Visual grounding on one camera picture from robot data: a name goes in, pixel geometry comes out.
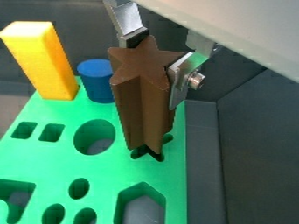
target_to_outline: star-shaped peg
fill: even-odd
[[[165,68],[182,56],[183,52],[161,51],[154,36],[134,49],[109,49],[114,70],[110,85],[130,150],[146,144],[162,153],[175,114],[169,109],[171,85]]]

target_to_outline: green shape sorter board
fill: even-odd
[[[91,101],[78,81],[74,101],[34,94],[0,141],[0,223],[121,224],[127,202],[147,195],[165,207],[165,223],[186,224],[185,105],[163,145],[165,161],[150,154],[133,159],[115,103]],[[87,155],[99,139],[114,143]]]

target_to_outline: yellow block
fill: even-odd
[[[73,100],[79,85],[53,23],[14,22],[0,38],[42,98]]]

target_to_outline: bolt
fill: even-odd
[[[206,76],[198,73],[198,71],[193,72],[189,80],[187,80],[187,85],[194,89],[198,90],[203,84],[205,84],[205,79]]]

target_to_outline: square hole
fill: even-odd
[[[30,138],[34,133],[37,125],[38,122],[21,122],[14,131],[13,138],[22,138],[22,139]]]
[[[57,123],[47,124],[42,132],[41,141],[54,143],[58,142],[62,137],[63,129],[65,129],[63,124]]]

